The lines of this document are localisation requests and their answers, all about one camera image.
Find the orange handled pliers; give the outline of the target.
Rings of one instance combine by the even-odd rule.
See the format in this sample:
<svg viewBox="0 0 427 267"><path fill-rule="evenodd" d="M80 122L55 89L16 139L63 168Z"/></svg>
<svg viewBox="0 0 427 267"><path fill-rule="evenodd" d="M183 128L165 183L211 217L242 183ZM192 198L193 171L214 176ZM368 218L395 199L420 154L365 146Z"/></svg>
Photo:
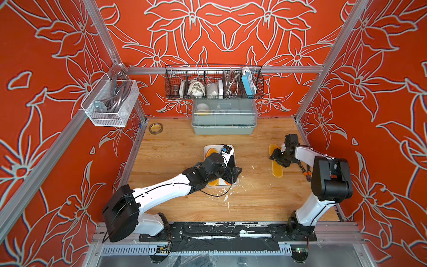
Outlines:
<svg viewBox="0 0 427 267"><path fill-rule="evenodd" d="M303 164L299 165L302 174L306 177L306 180L308 182L311 182L312 180L312 172L311 172L311 167L309 165L307 165L306 167Z"/></svg>

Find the yellow insole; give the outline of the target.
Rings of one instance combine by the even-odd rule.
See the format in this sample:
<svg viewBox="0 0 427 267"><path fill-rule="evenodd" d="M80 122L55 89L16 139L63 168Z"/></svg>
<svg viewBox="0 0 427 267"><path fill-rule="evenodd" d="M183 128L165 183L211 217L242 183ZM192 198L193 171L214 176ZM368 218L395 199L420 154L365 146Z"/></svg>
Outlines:
<svg viewBox="0 0 427 267"><path fill-rule="evenodd" d="M276 144L270 144L269 145L269 154L270 156L273 154L275 149L278 149L278 145ZM279 165L276 161L271 160L271 168L272 168L272 175L276 178L282 178L283 177L283 169L282 166Z"/></svg>
<svg viewBox="0 0 427 267"><path fill-rule="evenodd" d="M206 153L206 157L209 157L210 155L212 155L213 153L217 153L218 151L215 148L211 148L207 151ZM215 187L219 185L219 179L216 179L214 181L211 181L208 183L208 186L210 187Z"/></svg>

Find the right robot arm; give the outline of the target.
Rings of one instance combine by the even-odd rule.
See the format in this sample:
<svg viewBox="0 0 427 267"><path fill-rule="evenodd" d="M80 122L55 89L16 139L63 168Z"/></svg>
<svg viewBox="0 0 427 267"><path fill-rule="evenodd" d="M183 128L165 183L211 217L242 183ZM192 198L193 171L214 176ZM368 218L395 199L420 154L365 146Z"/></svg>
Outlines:
<svg viewBox="0 0 427 267"><path fill-rule="evenodd" d="M296 134L288 134L281 146L269 146L269 159L275 177L283 176L283 169L297 164L309 180L311 194L288 220L288 232L314 231L318 220L333 206L353 195L350 166L347 160L334 158L302 145Z"/></svg>

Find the white cloth in basket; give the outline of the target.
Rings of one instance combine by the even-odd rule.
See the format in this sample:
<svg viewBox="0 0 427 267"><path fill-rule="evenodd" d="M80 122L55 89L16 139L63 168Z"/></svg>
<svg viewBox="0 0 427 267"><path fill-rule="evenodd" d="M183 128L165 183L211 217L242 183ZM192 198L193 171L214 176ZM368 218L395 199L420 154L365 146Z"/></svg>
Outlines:
<svg viewBox="0 0 427 267"><path fill-rule="evenodd" d="M189 88L187 90L187 95L188 96L205 96L206 95L205 85L196 79L191 80L189 83Z"/></svg>

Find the tape roll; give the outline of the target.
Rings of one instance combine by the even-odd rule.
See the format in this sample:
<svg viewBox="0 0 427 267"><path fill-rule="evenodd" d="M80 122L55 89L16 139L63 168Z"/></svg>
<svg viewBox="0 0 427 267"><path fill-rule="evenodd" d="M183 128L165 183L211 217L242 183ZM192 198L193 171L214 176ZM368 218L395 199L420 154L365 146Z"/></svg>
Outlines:
<svg viewBox="0 0 427 267"><path fill-rule="evenodd" d="M152 123L149 126L149 132L152 135L158 135L163 132L163 125L159 122Z"/></svg>

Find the clear plastic wall basket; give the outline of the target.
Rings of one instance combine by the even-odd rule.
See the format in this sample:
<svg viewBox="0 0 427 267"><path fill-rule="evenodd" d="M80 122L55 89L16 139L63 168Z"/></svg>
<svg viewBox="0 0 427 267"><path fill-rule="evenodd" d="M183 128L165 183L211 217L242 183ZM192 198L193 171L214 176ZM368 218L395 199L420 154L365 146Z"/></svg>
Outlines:
<svg viewBox="0 0 427 267"><path fill-rule="evenodd" d="M81 108L95 126L125 127L138 97L135 80L105 74L81 102Z"/></svg>

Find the white storage tray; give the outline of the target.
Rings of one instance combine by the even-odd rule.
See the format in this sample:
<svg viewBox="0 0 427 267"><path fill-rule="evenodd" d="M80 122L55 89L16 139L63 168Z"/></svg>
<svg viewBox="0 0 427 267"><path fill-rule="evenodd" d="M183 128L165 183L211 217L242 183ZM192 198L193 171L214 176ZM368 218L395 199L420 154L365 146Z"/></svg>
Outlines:
<svg viewBox="0 0 427 267"><path fill-rule="evenodd" d="M225 188L227 186L235 186L238 184L239 170L237 169L235 160L235 149L232 145L208 145L204 147L204 158L214 152L225 157L224 163L227 165L226 173L222 178L209 182L209 188Z"/></svg>

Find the grey lidded storage bin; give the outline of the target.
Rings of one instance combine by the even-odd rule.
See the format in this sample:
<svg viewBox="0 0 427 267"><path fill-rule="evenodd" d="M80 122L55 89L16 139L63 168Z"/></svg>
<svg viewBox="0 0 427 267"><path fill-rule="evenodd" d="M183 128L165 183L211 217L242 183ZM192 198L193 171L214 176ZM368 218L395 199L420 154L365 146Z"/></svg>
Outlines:
<svg viewBox="0 0 427 267"><path fill-rule="evenodd" d="M194 100L191 125L197 135L251 135L258 111L254 100Z"/></svg>

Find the blue box in basket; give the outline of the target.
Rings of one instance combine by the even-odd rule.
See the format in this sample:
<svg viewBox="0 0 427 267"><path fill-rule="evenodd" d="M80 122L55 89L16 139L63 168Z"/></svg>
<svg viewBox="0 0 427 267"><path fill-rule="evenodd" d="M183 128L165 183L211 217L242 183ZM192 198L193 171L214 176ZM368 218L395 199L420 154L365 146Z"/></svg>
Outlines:
<svg viewBox="0 0 427 267"><path fill-rule="evenodd" d="M252 80L252 72L248 67L243 67L241 71L241 81L244 86L246 95L254 97L256 94L256 86Z"/></svg>

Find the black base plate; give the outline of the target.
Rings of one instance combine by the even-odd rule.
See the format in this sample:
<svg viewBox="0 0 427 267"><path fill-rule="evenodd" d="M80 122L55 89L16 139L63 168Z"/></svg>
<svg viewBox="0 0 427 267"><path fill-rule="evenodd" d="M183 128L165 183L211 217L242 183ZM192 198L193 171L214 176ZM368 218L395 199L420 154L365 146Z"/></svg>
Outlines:
<svg viewBox="0 0 427 267"><path fill-rule="evenodd" d="M171 222L157 237L140 234L139 241L255 238L283 242L317 241L316 234L291 230L286 222Z"/></svg>

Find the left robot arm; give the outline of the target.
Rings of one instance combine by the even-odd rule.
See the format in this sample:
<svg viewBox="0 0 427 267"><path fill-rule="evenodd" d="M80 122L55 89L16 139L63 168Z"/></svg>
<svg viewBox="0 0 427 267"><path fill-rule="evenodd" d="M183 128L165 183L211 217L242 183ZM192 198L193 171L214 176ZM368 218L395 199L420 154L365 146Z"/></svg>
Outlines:
<svg viewBox="0 0 427 267"><path fill-rule="evenodd" d="M162 213L153 215L147 211L174 198L202 191L217 179L233 184L241 172L233 155L215 152L170 180L137 189L128 184L121 186L102 210L106 225L104 241L115 243L131 234L159 235L169 223Z"/></svg>

